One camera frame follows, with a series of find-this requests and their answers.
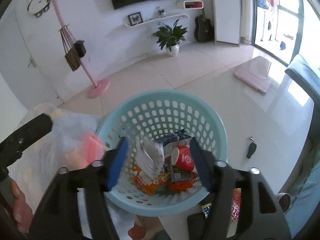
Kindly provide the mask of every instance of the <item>green leaves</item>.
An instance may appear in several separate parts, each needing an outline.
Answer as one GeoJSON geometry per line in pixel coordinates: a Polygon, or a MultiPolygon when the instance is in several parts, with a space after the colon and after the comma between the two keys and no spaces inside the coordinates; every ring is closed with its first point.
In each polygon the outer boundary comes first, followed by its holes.
{"type": "Polygon", "coordinates": [[[178,25],[178,21],[176,20],[173,29],[169,26],[164,24],[163,26],[159,27],[159,30],[152,34],[153,37],[157,37],[159,43],[159,47],[161,50],[164,47],[169,48],[171,51],[171,47],[180,43],[180,41],[185,41],[185,37],[183,36],[187,32],[187,28],[182,28],[182,25],[178,25]]]}

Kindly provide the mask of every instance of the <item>black bag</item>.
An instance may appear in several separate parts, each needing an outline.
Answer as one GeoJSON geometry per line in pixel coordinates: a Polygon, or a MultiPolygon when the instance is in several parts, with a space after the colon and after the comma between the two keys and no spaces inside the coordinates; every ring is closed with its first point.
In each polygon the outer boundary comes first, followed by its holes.
{"type": "Polygon", "coordinates": [[[61,39],[62,39],[62,44],[63,48],[65,51],[65,59],[71,68],[72,71],[76,71],[80,65],[81,65],[81,60],[78,55],[78,52],[76,51],[75,45],[70,45],[68,39],[66,38],[66,34],[64,33],[63,29],[60,29],[60,34],[61,34],[61,39]]]}

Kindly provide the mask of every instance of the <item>guitar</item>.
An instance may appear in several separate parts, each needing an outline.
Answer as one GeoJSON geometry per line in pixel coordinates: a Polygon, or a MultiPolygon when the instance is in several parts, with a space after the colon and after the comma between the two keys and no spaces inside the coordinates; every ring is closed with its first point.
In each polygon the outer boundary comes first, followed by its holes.
{"type": "Polygon", "coordinates": [[[210,19],[205,18],[204,8],[202,8],[202,15],[197,16],[196,19],[195,38],[199,42],[211,41],[214,39],[214,28],[211,26],[210,19]]]}

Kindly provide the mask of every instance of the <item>tile floor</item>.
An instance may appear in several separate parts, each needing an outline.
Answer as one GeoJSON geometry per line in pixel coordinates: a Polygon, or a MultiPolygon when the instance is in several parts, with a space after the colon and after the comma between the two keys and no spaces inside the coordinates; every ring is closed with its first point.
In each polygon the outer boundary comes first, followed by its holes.
{"type": "Polygon", "coordinates": [[[176,57],[162,53],[110,75],[110,86],[100,97],[88,99],[85,89],[61,108],[103,116],[138,93],[151,89],[176,89],[200,77],[218,75],[257,56],[276,62],[268,54],[245,44],[240,47],[214,42],[188,44],[180,47],[176,57]]]}

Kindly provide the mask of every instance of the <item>pink stand base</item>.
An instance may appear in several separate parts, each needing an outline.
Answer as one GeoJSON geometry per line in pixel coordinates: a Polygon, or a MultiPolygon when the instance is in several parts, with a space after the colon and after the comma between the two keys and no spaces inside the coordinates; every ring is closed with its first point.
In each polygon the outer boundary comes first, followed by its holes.
{"type": "Polygon", "coordinates": [[[98,86],[96,88],[94,87],[94,85],[92,85],[89,88],[89,91],[87,94],[88,98],[96,98],[96,97],[100,96],[102,94],[102,92],[107,90],[107,88],[110,85],[110,82],[108,79],[102,79],[102,80],[98,81],[97,83],[98,83],[98,86]]]}

